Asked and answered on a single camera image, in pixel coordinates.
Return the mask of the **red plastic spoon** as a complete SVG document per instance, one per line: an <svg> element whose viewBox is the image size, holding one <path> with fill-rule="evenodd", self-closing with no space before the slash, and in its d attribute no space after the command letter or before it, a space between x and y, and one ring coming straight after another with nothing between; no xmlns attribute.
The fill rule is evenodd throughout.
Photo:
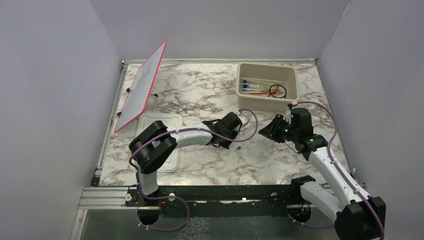
<svg viewBox="0 0 424 240"><path fill-rule="evenodd" d="M247 94L250 94L250 95L271 95L271 94L274 94L275 92L274 91L257 91L257 92L247 92Z"/></svg>

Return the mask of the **blue cap test tube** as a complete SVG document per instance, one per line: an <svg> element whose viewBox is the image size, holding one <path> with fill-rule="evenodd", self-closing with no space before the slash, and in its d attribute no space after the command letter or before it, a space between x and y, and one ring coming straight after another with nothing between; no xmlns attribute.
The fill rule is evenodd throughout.
<svg viewBox="0 0 424 240"><path fill-rule="evenodd" d="M238 146L238 147L236 147L236 148L234 148L234 149L231 149L231 150L229 150L228 152L226 152L224 155L229 155L229 154L231 154L231 153L234 153L234 152L236 152L236 151L239 151L241 149L241 146Z"/></svg>

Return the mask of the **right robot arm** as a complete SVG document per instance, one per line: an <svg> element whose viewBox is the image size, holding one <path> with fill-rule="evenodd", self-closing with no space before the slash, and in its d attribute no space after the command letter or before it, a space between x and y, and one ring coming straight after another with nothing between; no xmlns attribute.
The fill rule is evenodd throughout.
<svg viewBox="0 0 424 240"><path fill-rule="evenodd" d="M385 237L386 204L372 197L340 165L330 143L314 132L312 116L306 108L293 108L289 119L278 114L258 132L276 143L292 142L295 149L323 176L329 193L311 176L292 179L289 199L315 205L332 222L341 240L373 240Z"/></svg>

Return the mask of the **black wire ring stand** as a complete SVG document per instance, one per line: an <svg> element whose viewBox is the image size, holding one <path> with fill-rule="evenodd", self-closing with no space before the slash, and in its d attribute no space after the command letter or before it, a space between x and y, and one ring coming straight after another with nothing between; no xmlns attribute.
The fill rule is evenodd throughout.
<svg viewBox="0 0 424 240"><path fill-rule="evenodd" d="M273 84L268 88L268 97L276 99L286 99L287 98L287 88L281 84Z"/></svg>

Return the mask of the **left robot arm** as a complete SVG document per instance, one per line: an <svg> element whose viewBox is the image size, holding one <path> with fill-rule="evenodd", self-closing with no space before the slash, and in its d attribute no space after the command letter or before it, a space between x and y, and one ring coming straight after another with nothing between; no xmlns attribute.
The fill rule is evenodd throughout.
<svg viewBox="0 0 424 240"><path fill-rule="evenodd" d="M151 123L128 146L132 156L130 164L137 167L137 182L141 185L138 199L147 206L155 203L159 189L158 170L174 150L195 145L229 149L247 123L245 117L234 112L222 119L205 120L180 129L168 127L161 120Z"/></svg>

